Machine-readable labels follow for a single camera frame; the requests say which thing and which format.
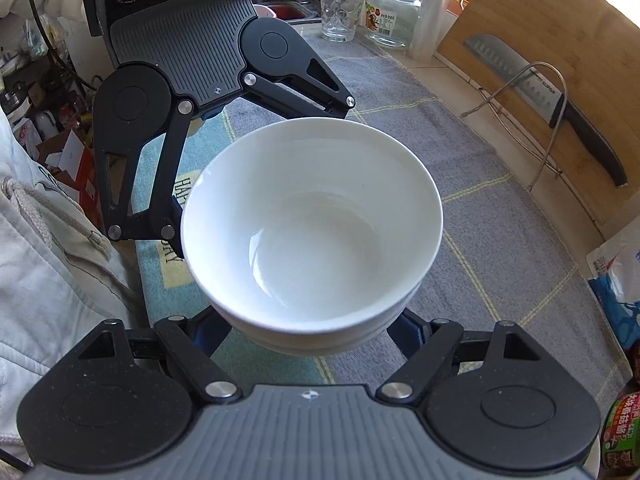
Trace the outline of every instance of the kitchen knife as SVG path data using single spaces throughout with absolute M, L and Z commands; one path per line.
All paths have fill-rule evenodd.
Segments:
M 529 64 L 520 54 L 493 34 L 476 34 L 466 38 L 464 45 L 487 65 L 501 80 L 507 82 Z M 531 68 L 513 85 L 522 97 L 549 125 L 554 128 L 559 120 L 563 95 L 538 70 Z M 571 101 L 567 101 L 562 119 L 574 128 L 588 152 L 607 170 L 616 187 L 626 184 L 625 168 L 607 140 L 589 122 Z

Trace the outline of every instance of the bowl rim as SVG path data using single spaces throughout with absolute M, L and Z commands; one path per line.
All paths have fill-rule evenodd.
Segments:
M 215 308 L 222 309 L 225 312 L 228 312 L 231 316 L 237 317 L 239 320 L 242 320 L 249 325 L 255 326 L 257 328 L 265 329 L 271 332 L 285 333 L 289 335 L 321 335 L 323 333 L 335 333 L 338 331 L 347 330 L 355 326 L 361 325 L 363 323 L 366 323 L 367 321 L 381 315 L 383 312 L 386 312 L 388 309 L 392 308 L 395 304 L 399 303 L 399 301 L 402 301 L 405 297 L 407 297 L 407 295 L 411 293 L 412 290 L 414 290 L 414 288 L 424 279 L 427 272 L 431 269 L 431 266 L 433 265 L 433 262 L 435 261 L 438 255 L 438 252 L 440 251 L 440 245 L 442 243 L 442 233 L 444 229 L 442 199 L 440 197 L 438 187 L 436 186 L 436 183 L 433 180 L 433 177 L 431 176 L 431 173 L 429 173 L 425 165 L 415 155 L 414 152 L 412 152 L 402 142 L 393 138 L 389 134 L 386 134 L 385 132 L 382 132 L 381 130 L 374 128 L 373 126 L 369 126 L 368 124 L 358 123 L 356 121 L 349 121 L 346 119 L 339 119 L 339 118 L 326 118 L 326 117 L 302 117 L 302 118 L 288 119 L 286 120 L 286 123 L 303 123 L 303 122 L 318 122 L 318 121 L 322 121 L 325 124 L 327 124 L 327 121 L 335 122 L 335 123 L 348 122 L 355 125 L 358 128 L 369 130 L 370 133 L 378 135 L 379 138 L 382 138 L 385 142 L 390 142 L 392 145 L 395 146 L 396 149 L 399 149 L 401 152 L 405 153 L 408 156 L 409 160 L 412 160 L 414 164 L 417 164 L 418 167 L 423 170 L 426 180 L 435 191 L 435 196 L 436 196 L 436 201 L 438 206 L 438 211 L 437 211 L 438 223 L 439 223 L 438 240 L 435 245 L 435 250 L 433 251 L 433 254 L 428 258 L 426 265 L 422 267 L 422 272 L 420 277 L 415 282 L 413 282 L 410 286 L 407 286 L 402 290 L 400 290 L 398 294 L 396 294 L 396 296 L 392 297 L 389 300 L 386 306 L 379 306 L 377 309 L 373 310 L 371 307 L 374 304 L 374 302 L 372 302 L 370 305 L 365 306 L 362 309 L 359 309 L 355 312 L 351 312 L 351 313 L 345 314 L 344 316 L 334 317 L 327 320 L 313 320 L 313 321 L 292 322 L 290 324 L 286 324 L 286 323 L 277 324 L 272 322 L 265 322 L 264 320 L 258 320 L 251 316 L 247 316 L 244 312 L 238 310 L 233 306 L 229 306 L 228 304 L 224 303 L 223 301 L 220 301 L 220 299 L 216 297 L 216 294 L 213 293 L 211 288 L 207 286 L 203 282 L 203 280 L 200 279 L 200 276 L 196 272 L 196 269 L 194 268 L 191 262 L 191 259 L 189 258 L 189 252 L 187 250 L 188 245 L 186 244 L 186 241 L 185 241 L 186 222 L 184 221 L 184 218 L 182 218 L 182 221 L 180 222 L 180 241 L 182 243 L 182 250 L 184 252 L 184 261 L 187 264 L 189 272 L 191 273 L 191 276 L 193 277 L 195 283 L 198 285 L 198 287 L 204 293 L 207 299 L 209 299 L 212 302 L 212 306 Z M 238 137 L 231 144 L 225 147 L 219 154 L 217 154 L 211 161 L 209 161 L 209 163 L 203 168 L 203 170 L 200 171 L 200 174 L 198 175 L 195 183 L 193 184 L 192 189 L 196 188 L 198 184 L 202 181 L 202 179 L 204 178 L 204 175 L 207 173 L 207 170 L 213 164 L 215 164 L 216 161 L 220 161 L 220 157 L 225 156 L 225 153 L 228 153 L 230 150 L 237 149 L 237 148 L 234 148 L 234 146 L 237 146 L 239 144 L 243 144 L 246 142 L 250 142 L 253 136 L 259 135 L 265 129 L 273 128 L 274 126 L 282 122 L 285 122 L 285 121 L 278 121 L 276 123 L 267 124 L 266 126 L 262 126 L 260 128 L 257 128 L 256 130 L 253 130 L 247 134 L 244 134 L 242 137 Z M 192 202 L 191 201 L 192 196 L 193 195 L 190 193 L 189 196 L 187 197 L 187 200 L 184 204 L 183 213 L 182 213 L 183 216 L 187 215 L 188 211 L 190 210 L 190 203 Z M 363 316 L 362 314 L 360 314 L 360 316 L 357 316 L 359 313 L 362 313 L 367 309 L 371 310 L 371 312 L 368 312 L 366 316 Z

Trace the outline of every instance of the drawstring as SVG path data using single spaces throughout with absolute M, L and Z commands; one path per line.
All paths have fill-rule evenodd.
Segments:
M 60 209 L 51 200 L 49 200 L 43 192 L 33 187 L 25 186 L 23 183 L 12 179 L 10 176 L 4 178 L 0 184 L 0 190 L 2 190 L 2 192 L 7 196 L 13 206 L 20 210 L 22 216 L 31 225 L 33 230 L 36 231 L 38 236 L 42 238 L 42 241 L 47 245 L 47 247 L 51 247 L 51 231 L 49 231 L 49 227 L 42 219 L 42 216 L 40 216 L 40 213 L 37 211 L 35 206 L 30 202 L 28 196 L 32 197 L 40 205 L 46 207 L 65 224 L 69 225 L 69 227 L 72 227 L 82 236 L 86 237 L 96 249 L 109 259 L 111 254 L 111 244 L 107 238 L 98 231 L 89 229 L 87 226 L 82 224 L 82 222 L 79 222 L 67 212 Z M 80 209 L 74 200 L 66 195 L 65 197 L 75 207 Z

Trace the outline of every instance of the glass jar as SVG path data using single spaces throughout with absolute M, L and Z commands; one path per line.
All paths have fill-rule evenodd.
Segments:
M 366 35 L 385 48 L 409 47 L 422 0 L 365 0 Z

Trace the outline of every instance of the glass cup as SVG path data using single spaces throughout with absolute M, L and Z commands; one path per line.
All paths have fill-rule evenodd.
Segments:
M 330 41 L 351 41 L 364 0 L 320 0 L 322 35 Z

